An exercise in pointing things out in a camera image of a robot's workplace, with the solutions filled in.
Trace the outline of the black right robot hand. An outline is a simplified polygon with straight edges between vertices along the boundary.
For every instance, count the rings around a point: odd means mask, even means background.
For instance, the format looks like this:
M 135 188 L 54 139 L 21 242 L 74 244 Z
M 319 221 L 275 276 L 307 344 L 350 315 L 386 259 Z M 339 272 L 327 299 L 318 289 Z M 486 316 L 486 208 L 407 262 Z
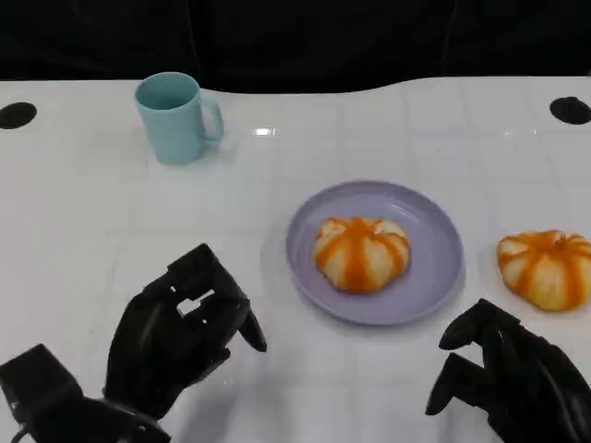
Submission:
M 449 355 L 429 394 L 426 414 L 452 399 L 485 411 L 504 442 L 587 442 L 590 388 L 558 346 L 480 299 L 444 331 Z

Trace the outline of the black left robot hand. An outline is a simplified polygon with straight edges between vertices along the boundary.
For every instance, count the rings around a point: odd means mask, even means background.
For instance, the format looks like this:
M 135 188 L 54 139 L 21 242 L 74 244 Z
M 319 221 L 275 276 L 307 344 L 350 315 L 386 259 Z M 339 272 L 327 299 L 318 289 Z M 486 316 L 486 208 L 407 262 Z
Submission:
M 159 420 L 184 389 L 230 357 L 236 334 L 267 351 L 246 294 L 209 246 L 198 245 L 128 303 L 110 346 L 103 394 Z

